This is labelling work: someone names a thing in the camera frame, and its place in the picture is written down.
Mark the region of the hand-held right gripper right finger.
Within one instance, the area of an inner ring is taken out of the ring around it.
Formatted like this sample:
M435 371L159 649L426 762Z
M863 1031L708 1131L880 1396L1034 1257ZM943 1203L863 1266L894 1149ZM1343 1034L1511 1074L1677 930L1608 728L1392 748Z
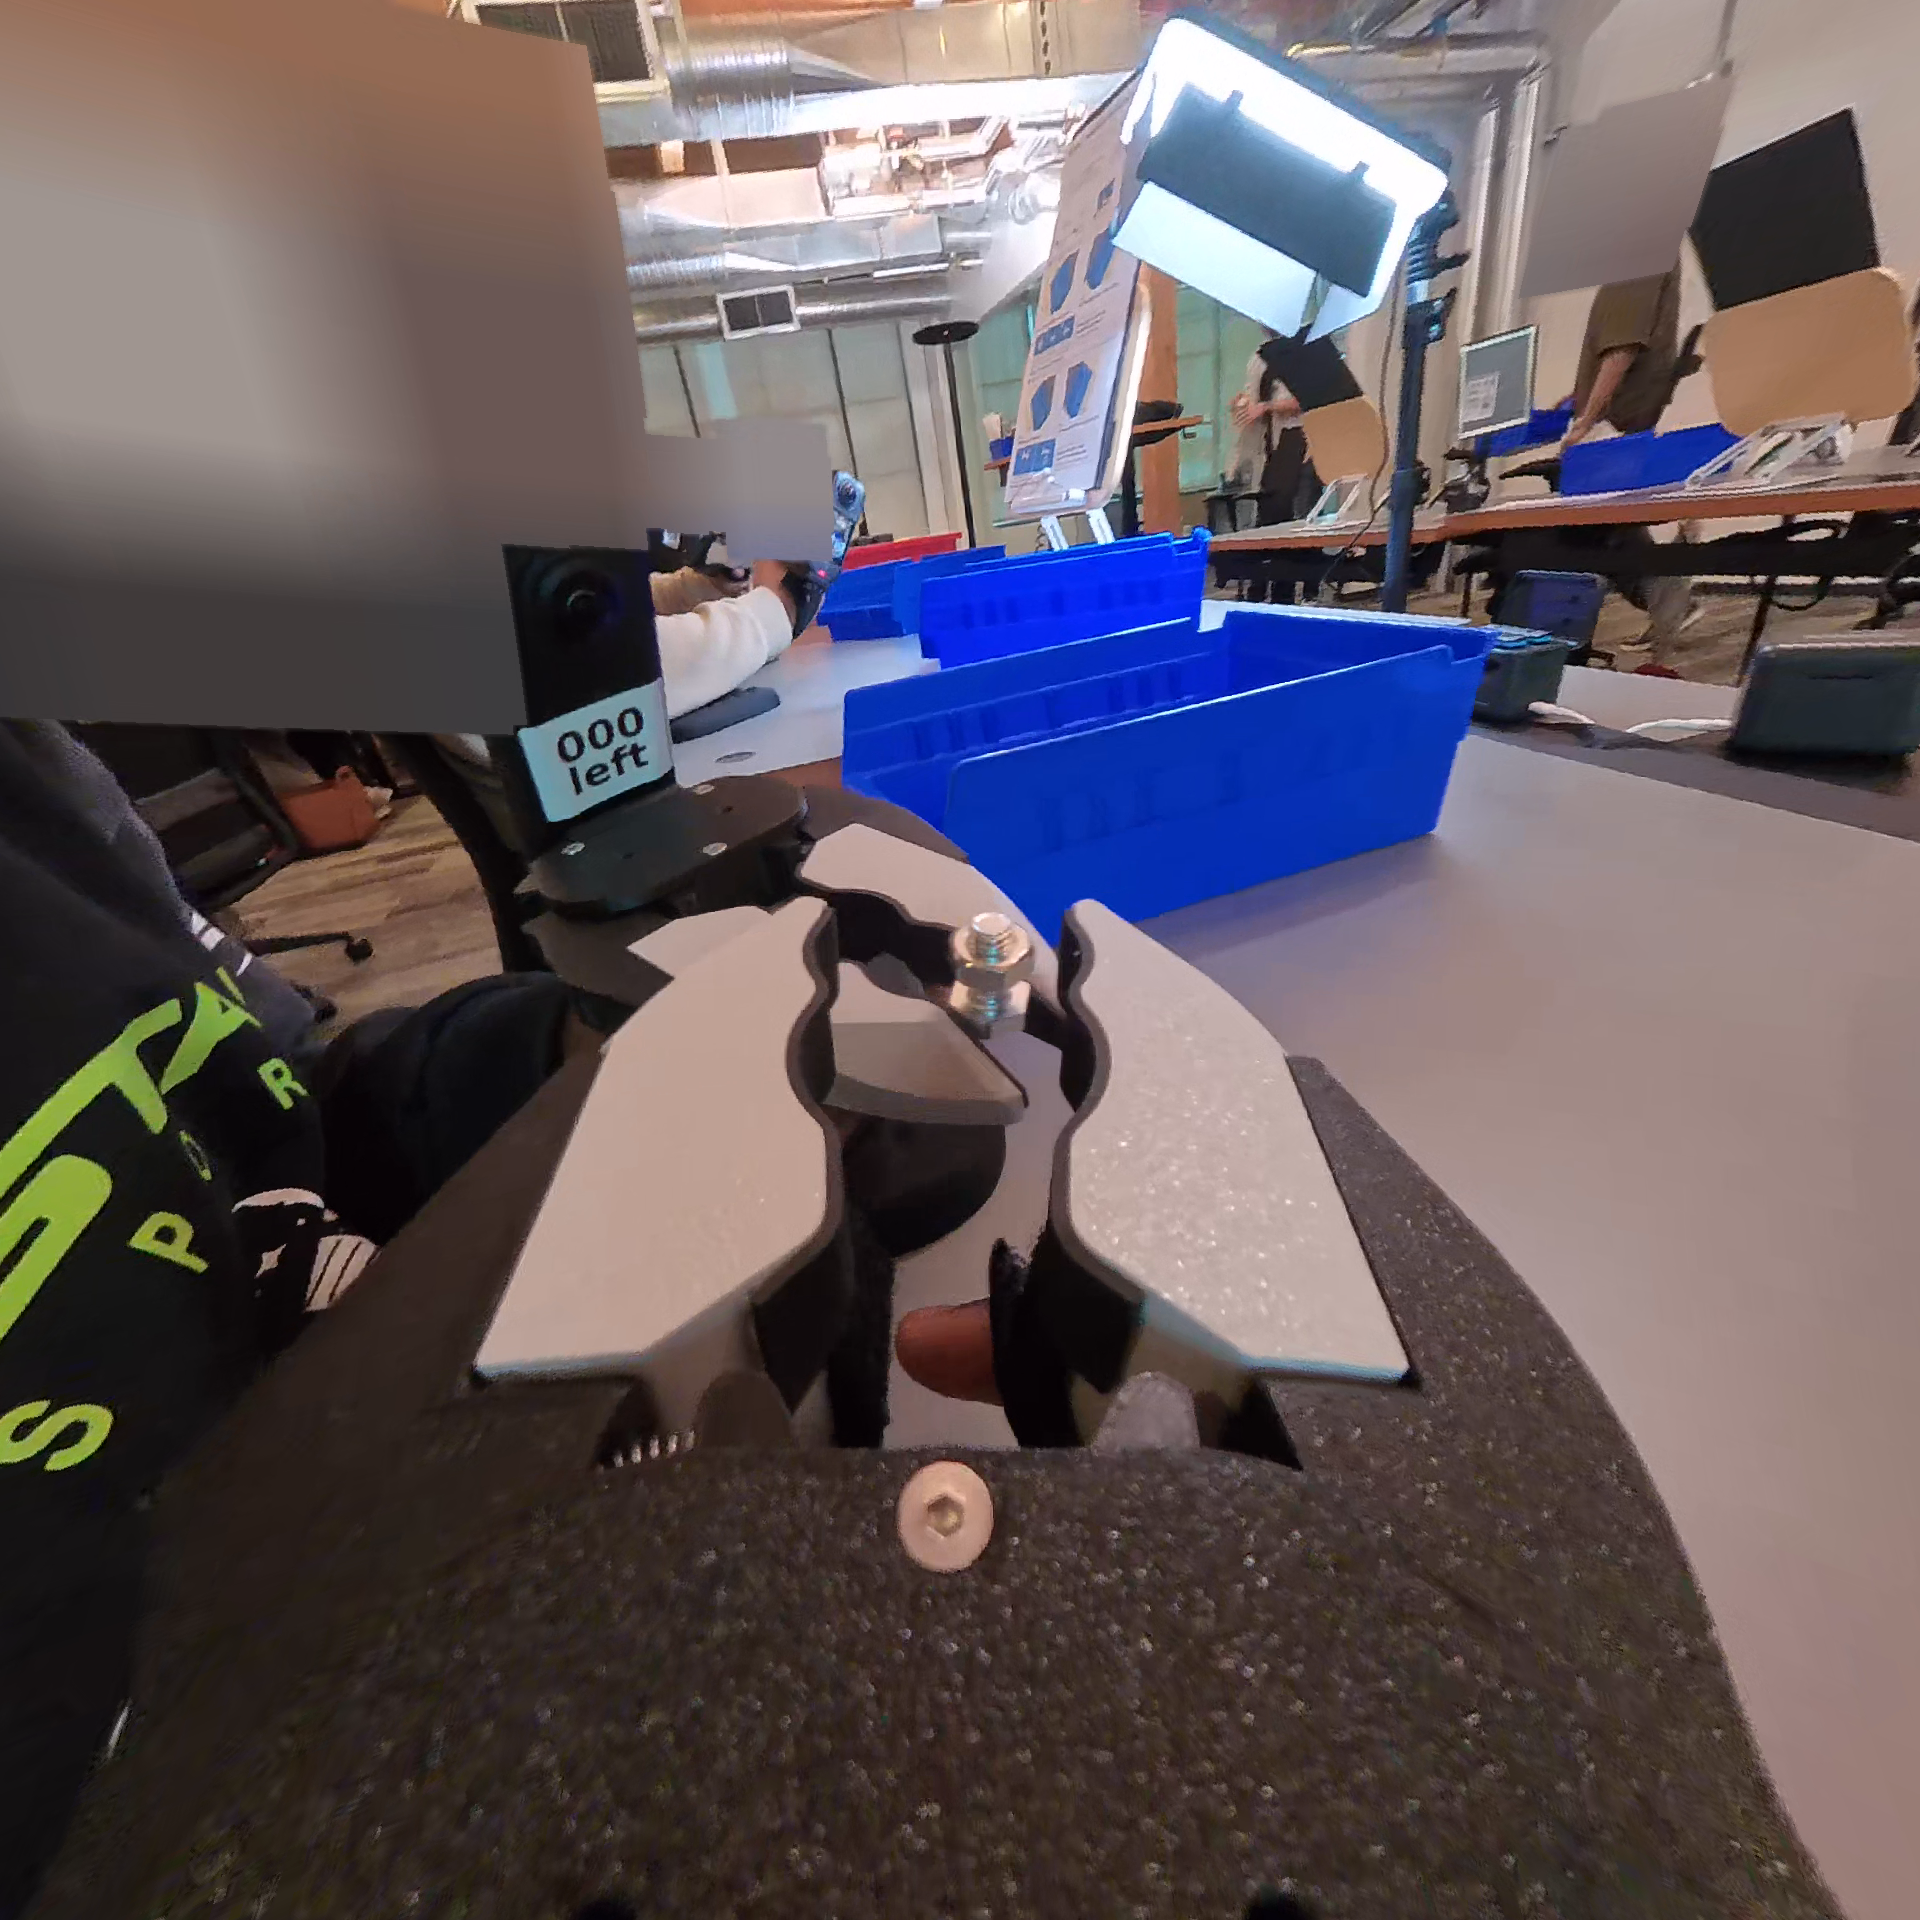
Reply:
M1021 1448L1294 1452L1284 1386L1414 1387L1292 1059L1253 1013L1083 900L1050 1037L1070 1115L1046 1219L992 1269Z

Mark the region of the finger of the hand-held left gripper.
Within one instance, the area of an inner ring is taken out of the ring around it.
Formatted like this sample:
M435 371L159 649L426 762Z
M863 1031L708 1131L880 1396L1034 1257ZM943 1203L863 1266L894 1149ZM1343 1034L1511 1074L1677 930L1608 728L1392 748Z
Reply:
M808 1019L800 936L762 933L768 911L723 907L670 919L627 954L668 976L627 1052L659 1067L676 1098L712 1115L779 1112L808 1090L789 1060ZM1027 1098L994 1057L926 1000L875 985L842 963L827 1007L830 1064L814 1103L880 1121L1012 1125Z
M1018 919L1035 946L1030 1007L1021 1034L1061 1052L1088 1047L1088 1021L1062 991L1058 954L1012 898L966 861L875 828L851 826L830 832L800 858L797 887L827 900L842 957L896 963L914 979L919 994L964 1034L943 1007L952 979L951 936L980 912Z

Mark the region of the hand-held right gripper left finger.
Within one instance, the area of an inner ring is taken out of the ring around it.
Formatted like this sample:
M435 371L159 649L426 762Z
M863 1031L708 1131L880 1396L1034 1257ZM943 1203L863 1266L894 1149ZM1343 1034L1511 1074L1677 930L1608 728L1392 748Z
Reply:
M882 1263L847 1225L826 1112L832 911L797 897L662 936L670 979L604 1044L474 1369L638 1384L659 1433L750 1375L807 1436L875 1449Z

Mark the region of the blue plastic bin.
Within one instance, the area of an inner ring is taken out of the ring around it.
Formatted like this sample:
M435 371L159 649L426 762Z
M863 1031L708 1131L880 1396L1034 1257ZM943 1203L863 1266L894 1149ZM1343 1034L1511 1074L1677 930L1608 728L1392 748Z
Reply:
M1734 447L1736 434L1722 423L1583 439L1562 449L1556 489L1562 497L1670 489Z
M1210 546L1199 529L968 562L926 578L914 636L924 658L958 667L1118 634L1192 628Z
M1000 545L943 555L844 568L819 613L835 642L894 640L920 628L920 589L975 565L1006 559Z
M844 783L942 832L1053 940L1429 837L1498 628L1238 609L853 688Z

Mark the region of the person's left forearm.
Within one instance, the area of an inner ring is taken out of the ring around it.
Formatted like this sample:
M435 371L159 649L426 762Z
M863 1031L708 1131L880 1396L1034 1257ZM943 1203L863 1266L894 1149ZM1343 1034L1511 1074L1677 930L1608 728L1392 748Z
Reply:
M367 1015L320 1055L320 1193L349 1232L391 1241L592 1037L550 973L485 976Z

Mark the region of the black office chair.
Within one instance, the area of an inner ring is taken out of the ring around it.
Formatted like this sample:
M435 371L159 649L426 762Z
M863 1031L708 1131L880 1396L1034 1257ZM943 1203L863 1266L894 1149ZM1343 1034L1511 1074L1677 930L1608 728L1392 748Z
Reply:
M142 803L183 897L208 922L266 955L339 949L351 968L375 957L367 938L347 930L263 936L244 930L237 906L301 858L296 832L271 791L223 735L181 729L194 773Z

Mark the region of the black floor lamp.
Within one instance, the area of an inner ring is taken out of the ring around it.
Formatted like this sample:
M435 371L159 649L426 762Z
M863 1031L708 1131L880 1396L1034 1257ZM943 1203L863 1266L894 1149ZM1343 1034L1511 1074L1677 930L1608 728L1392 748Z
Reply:
M979 324L974 320L935 320L924 328L914 329L914 346L920 351L935 351L942 357L943 369L943 396L948 407L948 428L951 428L951 460L952 460L952 475L958 483L958 497L962 504L962 524L966 535L966 549L979 546L975 538L975 508L971 499L971 481L968 481L968 451L966 451L966 429L962 418L962 396L959 396L959 380L956 367L956 348L966 346L979 335Z

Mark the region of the roll-up banner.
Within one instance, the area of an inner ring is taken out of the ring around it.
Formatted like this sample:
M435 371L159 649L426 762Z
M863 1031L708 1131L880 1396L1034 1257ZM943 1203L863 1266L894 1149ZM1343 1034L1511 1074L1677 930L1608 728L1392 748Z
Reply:
M1062 157L1000 483L1007 521L1100 513L1119 487L1144 357L1138 260L1118 240L1138 84L1130 79L1096 107Z

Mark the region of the black printed shirt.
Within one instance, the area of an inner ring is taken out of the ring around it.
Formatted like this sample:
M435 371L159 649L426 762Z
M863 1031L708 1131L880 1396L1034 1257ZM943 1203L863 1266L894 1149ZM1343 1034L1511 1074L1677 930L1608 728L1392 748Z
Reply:
M5 1915L127 1715L154 1492L372 1257L322 1199L315 1059L106 767L5 722Z

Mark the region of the black and blue device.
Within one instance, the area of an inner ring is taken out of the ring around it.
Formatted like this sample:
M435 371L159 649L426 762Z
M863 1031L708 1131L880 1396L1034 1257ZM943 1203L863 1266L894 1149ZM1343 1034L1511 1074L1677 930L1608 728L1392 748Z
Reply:
M1485 628L1487 647L1472 704L1476 724L1511 729L1539 719L1539 707L1556 707L1559 688L1574 652L1571 639L1549 631L1508 626Z

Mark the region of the dark blue bag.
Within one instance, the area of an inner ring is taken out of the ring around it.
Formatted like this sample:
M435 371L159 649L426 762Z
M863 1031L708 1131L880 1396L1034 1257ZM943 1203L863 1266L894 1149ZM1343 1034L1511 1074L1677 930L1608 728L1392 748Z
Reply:
M1594 658L1594 639L1608 584L1588 571L1519 569L1492 594L1487 617L1498 626L1541 634L1567 647L1567 663Z

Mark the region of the grey tool case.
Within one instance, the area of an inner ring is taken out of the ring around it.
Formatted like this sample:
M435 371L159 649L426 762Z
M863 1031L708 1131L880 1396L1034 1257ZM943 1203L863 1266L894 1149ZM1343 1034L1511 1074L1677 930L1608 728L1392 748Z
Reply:
M1728 736L1749 759L1903 762L1918 751L1915 640L1764 640Z

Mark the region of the studio light on stand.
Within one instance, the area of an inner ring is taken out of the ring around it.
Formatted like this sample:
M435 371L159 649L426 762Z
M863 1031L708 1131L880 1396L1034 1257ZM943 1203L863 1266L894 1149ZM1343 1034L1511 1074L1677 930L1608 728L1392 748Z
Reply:
M1383 609L1404 613L1427 357L1454 307L1443 280L1467 263L1444 252L1459 220L1448 152L1197 12L1152 40L1119 144L1118 249L1272 336L1324 340L1400 288Z

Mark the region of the long wooden desk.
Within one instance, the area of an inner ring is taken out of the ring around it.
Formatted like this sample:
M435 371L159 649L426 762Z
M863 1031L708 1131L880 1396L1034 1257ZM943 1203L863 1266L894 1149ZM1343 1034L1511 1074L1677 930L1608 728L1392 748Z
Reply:
M1616 611L1598 615L1579 665L1645 665L1630 636L1642 589L1683 584L1690 607L1742 603L1732 628L1744 672L1770 621L1858 613L1869 636L1915 626L1915 474L1787 479L1775 487L1543 495L1469 513L1416 513L1404 607L1498 617L1523 571L1588 573Z

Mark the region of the black monitor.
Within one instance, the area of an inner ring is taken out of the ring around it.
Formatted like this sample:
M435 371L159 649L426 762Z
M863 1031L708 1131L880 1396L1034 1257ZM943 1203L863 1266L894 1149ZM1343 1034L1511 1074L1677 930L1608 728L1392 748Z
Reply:
M1851 107L1709 171L1690 228L1712 312L1880 268Z

